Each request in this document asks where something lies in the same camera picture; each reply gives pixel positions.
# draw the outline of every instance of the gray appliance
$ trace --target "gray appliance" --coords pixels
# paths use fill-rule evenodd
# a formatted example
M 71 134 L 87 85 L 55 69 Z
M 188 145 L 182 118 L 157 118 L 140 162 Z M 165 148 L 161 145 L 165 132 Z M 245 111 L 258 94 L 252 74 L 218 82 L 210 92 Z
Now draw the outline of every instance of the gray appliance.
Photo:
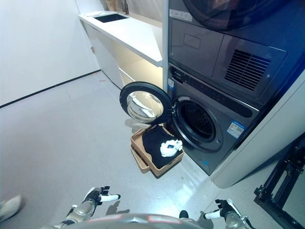
M 210 175 L 258 110 L 181 69 L 170 69 L 168 94 L 153 84 L 133 82 L 122 88 L 121 106 L 139 122 L 166 122 L 167 129 L 183 140 L 186 153 Z
M 169 62 L 262 109 L 305 53 L 302 0 L 169 0 Z
M 179 103 L 166 126 L 207 174 L 304 69 L 304 13 L 301 0 L 169 0 L 168 95 Z

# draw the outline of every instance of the white cloth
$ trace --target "white cloth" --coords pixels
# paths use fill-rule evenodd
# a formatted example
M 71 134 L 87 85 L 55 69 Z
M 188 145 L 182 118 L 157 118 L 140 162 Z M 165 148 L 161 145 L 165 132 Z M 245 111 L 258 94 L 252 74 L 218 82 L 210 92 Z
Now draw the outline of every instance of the white cloth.
M 182 141 L 170 140 L 161 144 L 160 151 L 163 157 L 174 156 L 177 151 L 182 150 Z

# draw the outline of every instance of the dryer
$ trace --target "dryer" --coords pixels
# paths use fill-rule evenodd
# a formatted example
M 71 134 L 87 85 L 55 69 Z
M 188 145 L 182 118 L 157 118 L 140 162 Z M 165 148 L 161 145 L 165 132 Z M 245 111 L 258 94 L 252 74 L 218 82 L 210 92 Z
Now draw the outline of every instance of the dryer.
M 302 0 L 169 0 L 173 65 L 262 109 L 305 53 Z

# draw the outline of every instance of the white wall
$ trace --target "white wall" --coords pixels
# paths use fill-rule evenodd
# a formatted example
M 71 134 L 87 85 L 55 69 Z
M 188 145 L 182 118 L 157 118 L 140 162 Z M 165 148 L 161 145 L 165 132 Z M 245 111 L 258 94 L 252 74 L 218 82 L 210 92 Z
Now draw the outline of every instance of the white wall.
M 100 0 L 75 0 L 80 13 L 104 10 Z
M 127 0 L 129 12 L 147 18 L 162 21 L 163 4 L 166 0 Z M 118 8 L 122 8 L 123 0 L 116 0 Z
M 74 0 L 0 1 L 0 105 L 98 70 Z

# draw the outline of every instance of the baseboard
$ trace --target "baseboard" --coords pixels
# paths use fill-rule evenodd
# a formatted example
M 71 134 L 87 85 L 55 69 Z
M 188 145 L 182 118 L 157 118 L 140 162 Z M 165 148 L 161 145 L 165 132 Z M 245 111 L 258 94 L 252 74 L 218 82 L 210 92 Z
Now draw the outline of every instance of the baseboard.
M 41 92 L 45 92 L 45 91 L 47 91 L 47 90 L 49 90 L 49 89 L 51 89 L 51 88 L 58 87 L 58 86 L 63 85 L 63 84 L 65 84 L 65 83 L 69 83 L 69 82 L 71 82 L 71 81 L 78 80 L 78 79 L 80 79 L 80 78 L 83 78 L 83 77 L 85 77 L 85 76 L 88 76 L 88 75 L 91 75 L 91 74 L 94 74 L 94 73 L 98 73 L 98 72 L 100 72 L 100 71 L 101 71 L 101 70 L 99 69 L 99 70 L 96 70 L 96 71 L 94 71 L 94 72 L 91 72 L 91 73 L 87 73 L 87 74 L 85 74 L 85 75 L 78 76 L 78 77 L 76 77 L 76 78 L 73 78 L 73 79 L 64 81 L 64 82 L 59 83 L 59 84 L 56 84 L 56 85 L 54 85 L 54 86 L 51 86 L 51 87 L 42 89 L 42 90 L 40 90 L 40 91 L 34 92 L 34 93 L 32 93 L 32 94 L 29 94 L 29 95 L 26 95 L 26 96 L 24 96 L 24 97 L 21 97 L 21 98 L 19 98 L 19 99 L 16 99 L 16 100 L 14 100 L 14 101 L 11 101 L 11 102 L 9 102 L 9 103 L 7 103 L 7 104 L 1 105 L 1 106 L 0 106 L 0 109 L 1 109 L 1 108 L 4 108 L 5 106 L 11 105 L 11 104 L 13 104 L 13 103 L 16 103 L 16 102 L 18 102 L 18 101 L 20 101 L 20 100 L 22 100 L 22 99 L 29 98 L 29 97 L 31 97 L 31 96 L 33 96 L 33 95 L 39 94 L 39 93 L 41 93 Z

